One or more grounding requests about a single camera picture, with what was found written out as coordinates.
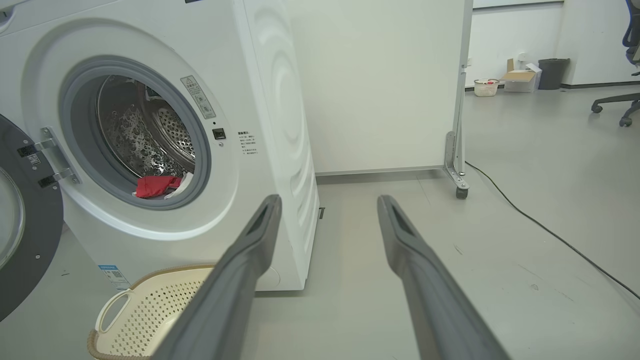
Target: basket handle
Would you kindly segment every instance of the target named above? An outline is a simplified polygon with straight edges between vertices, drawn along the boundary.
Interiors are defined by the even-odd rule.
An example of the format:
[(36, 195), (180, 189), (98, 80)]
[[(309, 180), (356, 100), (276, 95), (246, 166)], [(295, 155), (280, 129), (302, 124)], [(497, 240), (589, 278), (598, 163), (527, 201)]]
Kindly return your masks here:
[(489, 82), (489, 81), (493, 81), (493, 84), (499, 84), (499, 83), (502, 82), (499, 79), (482, 78), (482, 79), (474, 80), (474, 84), (488, 85), (486, 83)]
[(102, 322), (104, 321), (104, 316), (107, 315), (107, 311), (109, 311), (109, 309), (111, 308), (113, 303), (118, 301), (119, 298), (130, 294), (131, 292), (132, 292), (131, 289), (123, 290), (123, 291), (117, 293), (116, 295), (113, 295), (113, 297), (111, 299), (109, 299), (109, 301), (107, 301), (106, 304), (104, 304), (104, 306), (102, 307), (102, 310), (100, 310), (100, 314), (98, 314), (98, 319), (96, 319), (96, 321), (95, 321), (95, 330), (99, 334), (104, 334), (105, 332), (109, 331), (109, 329), (111, 328), (113, 323), (116, 322), (118, 317), (120, 317), (120, 314), (122, 314), (122, 311), (124, 311), (124, 309), (127, 307), (129, 301), (131, 301), (131, 297), (129, 297), (127, 299), (127, 302), (122, 306), (122, 308), (120, 309), (118, 314), (113, 318), (113, 320), (111, 321), (111, 324), (109, 324), (109, 326), (106, 329), (102, 330)]

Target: sticker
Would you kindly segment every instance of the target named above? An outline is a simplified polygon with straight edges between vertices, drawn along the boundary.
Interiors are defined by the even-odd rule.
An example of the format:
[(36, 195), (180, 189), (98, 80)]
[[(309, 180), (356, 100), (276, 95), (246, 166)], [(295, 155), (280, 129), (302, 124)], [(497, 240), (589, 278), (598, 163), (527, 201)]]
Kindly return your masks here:
[(29, 162), (31, 163), (31, 166), (38, 165), (40, 163), (40, 159), (38, 159), (38, 155), (37, 154), (29, 155), (29, 156), (27, 156), (27, 159), (29, 159)]
[(184, 84), (184, 87), (189, 90), (189, 94), (191, 94), (193, 100), (198, 104), (204, 118), (211, 119), (212, 117), (216, 117), (216, 113), (213, 112), (213, 108), (211, 107), (211, 104), (209, 104), (209, 100), (204, 95), (200, 85), (196, 82), (196, 78), (193, 76), (187, 76), (186, 78), (180, 79), (180, 81)]
[(238, 132), (240, 137), (240, 148), (244, 155), (255, 155), (258, 153), (258, 149), (255, 146), (255, 136), (251, 135), (248, 131)]
[(109, 281), (111, 281), (111, 285), (115, 286), (117, 290), (126, 290), (131, 284), (129, 281), (124, 278), (122, 273), (118, 270), (118, 267), (115, 265), (98, 265), (100, 270), (104, 272), (104, 275), (107, 276)]

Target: washing machine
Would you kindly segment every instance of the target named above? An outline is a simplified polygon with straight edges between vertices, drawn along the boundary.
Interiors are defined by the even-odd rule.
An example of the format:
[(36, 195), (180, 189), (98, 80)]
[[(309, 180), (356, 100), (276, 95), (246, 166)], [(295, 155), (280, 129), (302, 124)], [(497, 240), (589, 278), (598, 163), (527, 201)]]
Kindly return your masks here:
[[(319, 199), (281, 1), (2, 0), (0, 13), (4, 290), (37, 283), (62, 211), (123, 289), (215, 263), (272, 193), (282, 221), (257, 289), (304, 288)], [(182, 184), (141, 199), (147, 176)]]

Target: white cloth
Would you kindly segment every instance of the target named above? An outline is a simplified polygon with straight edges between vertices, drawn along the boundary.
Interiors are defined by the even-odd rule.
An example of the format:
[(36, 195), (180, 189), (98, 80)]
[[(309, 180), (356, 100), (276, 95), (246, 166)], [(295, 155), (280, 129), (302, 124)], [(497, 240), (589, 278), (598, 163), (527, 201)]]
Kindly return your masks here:
[(184, 189), (187, 188), (187, 186), (189, 186), (189, 184), (191, 183), (191, 179), (193, 179), (193, 174), (188, 172), (183, 178), (182, 181), (180, 182), (180, 186), (178, 186), (177, 189), (175, 189), (174, 192), (165, 195), (164, 199), (171, 199), (172, 196), (174, 195), (178, 195), (180, 193), (182, 193), (184, 191)]

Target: chair base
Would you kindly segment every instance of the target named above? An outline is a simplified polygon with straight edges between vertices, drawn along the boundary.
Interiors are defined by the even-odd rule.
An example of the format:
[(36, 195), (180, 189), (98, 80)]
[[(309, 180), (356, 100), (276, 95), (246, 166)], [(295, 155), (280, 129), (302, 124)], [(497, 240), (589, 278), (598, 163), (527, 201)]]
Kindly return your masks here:
[(622, 116), (622, 119), (620, 119), (620, 126), (623, 126), (623, 127), (631, 126), (631, 123), (633, 123), (631, 120), (631, 114), (633, 114), (637, 110), (640, 110), (640, 92), (637, 92), (634, 94), (617, 95), (612, 97), (605, 97), (603, 99), (598, 99), (593, 102), (593, 105), (591, 105), (591, 111), (593, 111), (594, 113), (599, 113), (602, 111), (602, 106), (600, 106), (600, 104), (606, 104), (608, 102), (621, 102), (621, 101), (632, 101), (631, 107), (627, 110), (627, 112), (625, 112), (625, 114)]

